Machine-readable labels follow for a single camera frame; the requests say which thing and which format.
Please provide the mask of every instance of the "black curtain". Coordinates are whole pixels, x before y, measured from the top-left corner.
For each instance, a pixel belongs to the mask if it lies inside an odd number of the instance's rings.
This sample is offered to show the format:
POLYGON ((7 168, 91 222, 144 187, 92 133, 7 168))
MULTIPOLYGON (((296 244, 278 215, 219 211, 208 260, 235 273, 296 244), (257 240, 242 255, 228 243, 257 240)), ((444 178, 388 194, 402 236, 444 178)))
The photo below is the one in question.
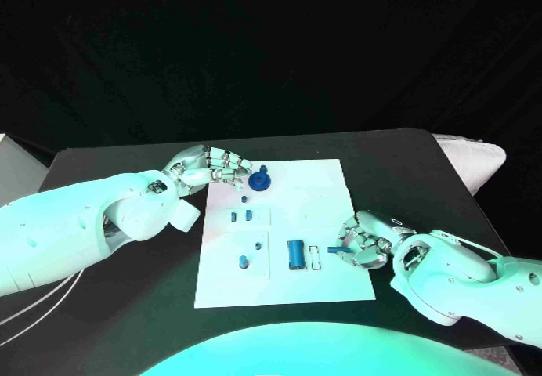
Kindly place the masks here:
POLYGON ((457 134, 507 152, 477 202, 510 252, 542 259, 538 8, 4 2, 0 13, 0 130, 43 163, 68 147, 457 134))

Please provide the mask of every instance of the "black table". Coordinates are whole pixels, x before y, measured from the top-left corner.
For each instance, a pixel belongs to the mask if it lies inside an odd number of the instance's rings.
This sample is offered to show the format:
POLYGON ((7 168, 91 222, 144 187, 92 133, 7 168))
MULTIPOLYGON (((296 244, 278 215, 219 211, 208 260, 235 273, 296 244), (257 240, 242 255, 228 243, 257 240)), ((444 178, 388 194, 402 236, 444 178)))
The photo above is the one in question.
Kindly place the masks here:
MULTIPOLYGON (((339 158, 355 210, 389 213, 419 232, 444 230, 509 253, 427 131, 402 128, 205 144, 254 161, 339 158)), ((161 169, 192 145, 63 150, 42 190, 123 172, 161 169)), ((187 201, 205 212, 206 189, 187 201)), ((219 334, 291 321, 366 324, 460 349, 512 343, 469 318, 453 327, 427 320, 389 287, 391 263, 370 272, 376 301, 195 309, 202 231, 203 215, 189 233, 167 226, 151 240, 130 243, 85 270, 49 317, 0 348, 0 374, 137 374, 219 334)), ((39 297, 49 290, 39 287, 20 292, 9 296, 9 302, 39 297)), ((22 318, 3 338, 35 318, 22 318)))

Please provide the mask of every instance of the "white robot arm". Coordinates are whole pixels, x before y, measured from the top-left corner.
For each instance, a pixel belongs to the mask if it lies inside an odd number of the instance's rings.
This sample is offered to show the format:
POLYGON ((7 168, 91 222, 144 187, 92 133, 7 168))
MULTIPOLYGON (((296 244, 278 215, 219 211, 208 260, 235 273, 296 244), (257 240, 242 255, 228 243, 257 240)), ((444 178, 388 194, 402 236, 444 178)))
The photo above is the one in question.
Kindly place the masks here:
POLYGON ((391 286, 430 320, 450 326, 467 316, 506 338, 542 348, 542 261, 503 257, 440 230, 417 234, 373 211, 359 211, 345 222, 337 246, 347 234, 359 251, 345 248, 337 255, 365 269, 378 269, 394 256, 391 286))
POLYGON ((167 223, 187 231, 200 212, 180 197, 210 182, 241 190, 251 167, 229 151, 198 145, 161 171, 78 183, 9 203, 0 208, 0 296, 68 277, 167 223))

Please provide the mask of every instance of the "white cable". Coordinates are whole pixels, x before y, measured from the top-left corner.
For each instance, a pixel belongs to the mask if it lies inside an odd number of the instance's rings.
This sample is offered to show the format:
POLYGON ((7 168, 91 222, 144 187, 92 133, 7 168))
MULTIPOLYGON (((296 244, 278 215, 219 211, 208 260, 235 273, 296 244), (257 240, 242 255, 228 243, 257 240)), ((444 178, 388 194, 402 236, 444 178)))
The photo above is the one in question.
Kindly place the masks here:
POLYGON ((74 288, 75 284, 76 284, 76 281, 79 280, 81 278, 81 275, 82 275, 82 271, 79 272, 76 278, 75 278, 75 281, 74 283, 71 284, 71 288, 68 289, 68 291, 65 292, 65 294, 62 295, 62 298, 61 300, 56 302, 56 304, 53 305, 53 307, 50 308, 50 310, 45 313, 45 315, 33 322, 33 324, 23 330, 20 331, 7 341, 4 341, 3 343, 0 343, 0 347, 4 346, 19 335, 22 335, 29 329, 30 327, 33 327, 39 321, 42 321, 43 318, 46 318, 46 316, 50 314, 52 310, 58 307, 58 305, 62 303, 62 301, 65 300, 65 297, 68 296, 68 294, 71 293, 71 289, 74 288))
POLYGON ((53 291, 40 299, 38 300, 33 304, 30 304, 25 309, 22 309, 14 315, 12 315, 6 320, 0 321, 0 326, 4 325, 10 320, 13 320, 20 314, 23 314, 30 308, 33 308, 58 290, 59 288, 66 284, 66 282, 71 280, 71 278, 75 276, 72 274, 62 283, 55 287, 53 291))

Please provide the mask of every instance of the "white paper sheet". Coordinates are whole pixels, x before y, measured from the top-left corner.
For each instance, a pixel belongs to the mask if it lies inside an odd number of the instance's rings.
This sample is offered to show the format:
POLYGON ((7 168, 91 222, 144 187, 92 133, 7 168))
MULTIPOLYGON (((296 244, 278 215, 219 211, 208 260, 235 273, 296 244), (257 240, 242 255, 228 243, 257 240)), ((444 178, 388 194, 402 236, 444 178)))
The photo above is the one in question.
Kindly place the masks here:
POLYGON ((327 253, 353 215, 339 160, 254 162, 252 170, 261 165, 271 177, 264 192, 249 188, 248 178, 241 193, 223 183, 209 185, 195 307, 373 300, 368 271, 327 253), (304 241, 307 270, 288 268, 288 240, 304 241), (319 248, 320 270, 311 269, 310 246, 319 248))

